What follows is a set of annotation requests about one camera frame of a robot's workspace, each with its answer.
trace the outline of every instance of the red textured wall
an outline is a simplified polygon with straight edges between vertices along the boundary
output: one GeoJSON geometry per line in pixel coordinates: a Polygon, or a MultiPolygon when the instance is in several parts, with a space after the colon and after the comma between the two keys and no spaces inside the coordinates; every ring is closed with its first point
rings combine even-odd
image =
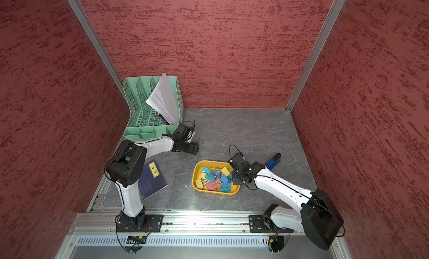
{"type": "Polygon", "coordinates": [[[66,0],[0,0],[0,258],[53,258],[128,107],[66,0]]]}
{"type": "Polygon", "coordinates": [[[286,107],[333,0],[80,0],[122,79],[178,75],[187,107],[286,107]]]}
{"type": "Polygon", "coordinates": [[[354,259],[429,257],[429,0],[347,0],[292,111],[354,259]]]}

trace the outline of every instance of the gray marble floor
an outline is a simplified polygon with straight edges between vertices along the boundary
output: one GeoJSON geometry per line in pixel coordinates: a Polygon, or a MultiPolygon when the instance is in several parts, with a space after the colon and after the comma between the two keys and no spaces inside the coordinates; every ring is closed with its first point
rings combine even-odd
{"type": "MultiPolygon", "coordinates": [[[[316,189],[290,113],[286,110],[186,108],[184,120],[196,122],[194,141],[200,150],[193,156],[183,152],[155,155],[168,187],[144,200],[146,208],[193,210],[264,211],[272,203],[288,207],[263,190],[241,186],[233,196],[198,192],[192,187],[194,167],[201,160],[227,161],[229,145],[235,144],[250,164],[265,164],[276,153],[281,161],[273,172],[300,187],[316,189]]],[[[118,190],[110,186],[105,206],[121,206],[118,190]]]]}

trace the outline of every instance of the white robotic arm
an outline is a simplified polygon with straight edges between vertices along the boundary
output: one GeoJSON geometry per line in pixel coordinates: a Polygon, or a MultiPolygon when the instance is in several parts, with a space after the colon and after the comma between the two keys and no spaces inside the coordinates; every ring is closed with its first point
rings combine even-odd
{"type": "Polygon", "coordinates": [[[193,127],[179,124],[171,135],[141,143],[129,140],[121,142],[105,171],[110,174],[111,181],[117,184],[122,202],[121,219],[128,227],[138,231],[145,224],[145,210],[138,183],[145,159],[168,151],[195,155],[199,148],[198,143],[191,141],[194,131],[193,127]]]}
{"type": "Polygon", "coordinates": [[[269,163],[262,165],[254,162],[250,165],[244,160],[242,153],[235,154],[229,164],[234,169],[234,185],[246,184],[252,189],[265,190],[297,212],[296,215],[291,215],[287,209],[271,205],[264,213],[264,224],[268,230],[276,232],[281,228],[289,228],[304,232],[319,248],[329,249],[344,220],[324,191],[317,189],[313,192],[276,176],[268,169],[269,163]]]}

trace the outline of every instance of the paper stack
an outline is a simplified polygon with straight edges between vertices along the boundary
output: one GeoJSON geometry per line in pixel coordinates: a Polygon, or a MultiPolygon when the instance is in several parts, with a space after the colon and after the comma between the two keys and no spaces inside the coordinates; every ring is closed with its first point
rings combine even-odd
{"type": "Polygon", "coordinates": [[[179,124],[179,99],[166,73],[162,74],[146,103],[162,115],[169,124],[179,124]]]}

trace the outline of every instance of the green desk organizer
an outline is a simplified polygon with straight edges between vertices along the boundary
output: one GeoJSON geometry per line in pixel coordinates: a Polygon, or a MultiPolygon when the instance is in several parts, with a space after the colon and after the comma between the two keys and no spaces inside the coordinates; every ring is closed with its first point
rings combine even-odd
{"type": "MultiPolygon", "coordinates": [[[[180,110],[179,123],[181,123],[183,121],[183,101],[179,78],[168,77],[168,79],[177,94],[180,110]]],[[[146,100],[159,80],[160,77],[157,76],[125,79],[122,87],[124,88],[126,101],[131,112],[130,121],[124,133],[124,137],[127,140],[133,142],[148,141],[159,138],[165,133],[172,134],[177,129],[178,124],[165,125],[163,120],[158,116],[158,112],[146,103],[146,100]]]]}

